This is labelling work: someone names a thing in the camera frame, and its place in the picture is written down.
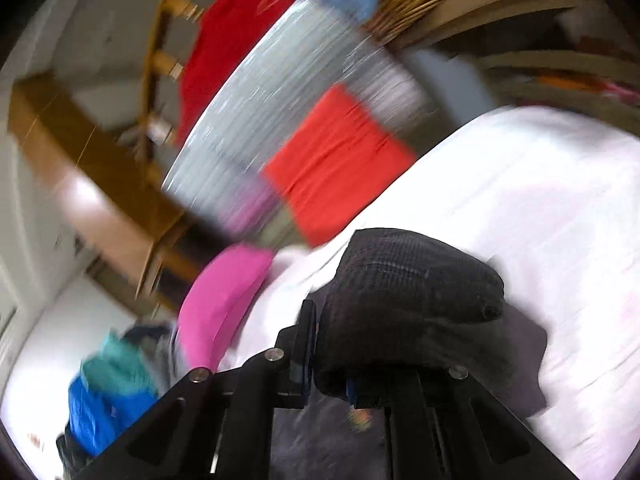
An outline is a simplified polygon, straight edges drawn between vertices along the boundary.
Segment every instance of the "pink object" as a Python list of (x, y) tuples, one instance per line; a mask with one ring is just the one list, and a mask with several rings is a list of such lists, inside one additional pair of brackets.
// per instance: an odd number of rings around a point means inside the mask
[(197, 277), (178, 314), (180, 346), (190, 367), (216, 371), (272, 261), (271, 251), (236, 244)]

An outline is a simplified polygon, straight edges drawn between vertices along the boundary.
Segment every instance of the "rolled black fabric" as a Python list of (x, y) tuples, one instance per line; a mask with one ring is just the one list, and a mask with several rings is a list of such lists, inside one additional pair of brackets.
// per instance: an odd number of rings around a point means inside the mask
[(319, 323), (318, 389), (346, 398), (350, 370), (376, 364), (460, 364), (490, 391), (508, 387), (504, 283), (454, 247), (400, 229), (356, 231)]

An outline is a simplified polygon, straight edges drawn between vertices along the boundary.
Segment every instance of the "white bed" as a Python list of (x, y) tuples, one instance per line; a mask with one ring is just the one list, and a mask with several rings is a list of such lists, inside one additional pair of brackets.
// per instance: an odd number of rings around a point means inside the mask
[(296, 322), (352, 233), (395, 227), (485, 260), (549, 333), (537, 435), (581, 478), (610, 480), (640, 438), (640, 141), (545, 107), (502, 108), (429, 152), (255, 301), (219, 370)]

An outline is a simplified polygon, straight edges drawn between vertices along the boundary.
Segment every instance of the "metal screw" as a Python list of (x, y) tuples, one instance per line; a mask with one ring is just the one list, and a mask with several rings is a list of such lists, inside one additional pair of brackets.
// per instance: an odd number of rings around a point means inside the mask
[(267, 361), (279, 361), (284, 357), (284, 350), (282, 348), (269, 348), (264, 353), (264, 358)]
[(462, 365), (454, 365), (449, 368), (449, 375), (454, 379), (462, 380), (466, 379), (466, 377), (469, 375), (469, 370), (467, 370)]
[(189, 380), (192, 383), (202, 383), (209, 379), (210, 371), (206, 368), (196, 368), (189, 372)]

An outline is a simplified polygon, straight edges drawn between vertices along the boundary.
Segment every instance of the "dark red cloth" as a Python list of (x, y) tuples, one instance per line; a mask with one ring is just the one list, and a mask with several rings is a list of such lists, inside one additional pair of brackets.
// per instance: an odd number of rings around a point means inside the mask
[(342, 84), (332, 86), (263, 173), (318, 246), (342, 231), (415, 162)]
[(216, 0), (180, 78), (180, 145), (213, 96), (294, 0)]

